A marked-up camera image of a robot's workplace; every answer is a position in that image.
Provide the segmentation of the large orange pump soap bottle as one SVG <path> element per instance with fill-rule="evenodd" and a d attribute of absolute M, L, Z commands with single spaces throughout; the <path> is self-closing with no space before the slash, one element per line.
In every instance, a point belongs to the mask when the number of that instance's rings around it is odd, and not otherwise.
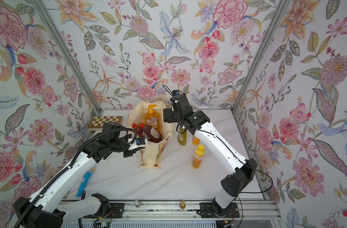
<path fill-rule="evenodd" d="M 160 126 L 160 115 L 158 112 L 154 110 L 154 108 L 157 107 L 155 104 L 148 105 L 148 112 L 145 115 L 146 124 L 150 125 L 152 128 L 157 130 L 158 132 L 161 131 Z"/>

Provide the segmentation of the red Fairy dish soap bottle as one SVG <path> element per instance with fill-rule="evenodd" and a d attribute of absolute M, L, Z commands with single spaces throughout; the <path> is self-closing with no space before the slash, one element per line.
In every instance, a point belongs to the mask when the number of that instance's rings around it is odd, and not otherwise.
<path fill-rule="evenodd" d="M 137 132 L 137 134 L 140 138 L 144 138 L 143 129 L 139 125 L 137 125 L 136 123 L 133 123 L 132 128 Z"/>

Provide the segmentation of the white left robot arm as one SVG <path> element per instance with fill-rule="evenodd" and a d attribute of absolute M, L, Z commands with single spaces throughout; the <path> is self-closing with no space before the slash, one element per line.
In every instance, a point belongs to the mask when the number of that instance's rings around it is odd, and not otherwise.
<path fill-rule="evenodd" d="M 67 165 L 41 189 L 28 198 L 16 200 L 13 205 L 17 215 L 16 228 L 26 225 L 33 209 L 52 213 L 79 178 L 111 153 L 130 153 L 137 138 L 136 131 L 116 123 L 105 123 L 104 127 L 105 130 L 84 142 Z"/>

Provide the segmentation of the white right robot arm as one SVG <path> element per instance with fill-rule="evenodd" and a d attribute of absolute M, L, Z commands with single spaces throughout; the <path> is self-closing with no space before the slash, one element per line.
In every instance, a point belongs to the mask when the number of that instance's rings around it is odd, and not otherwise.
<path fill-rule="evenodd" d="M 233 200 L 253 180 L 257 162 L 237 152 L 219 133 L 210 118 L 201 110 L 193 111 L 185 93 L 174 90 L 171 108 L 163 110 L 165 123 L 177 123 L 200 139 L 224 166 L 227 176 L 221 180 L 222 189 L 213 200 L 213 208 L 225 211 Z"/>

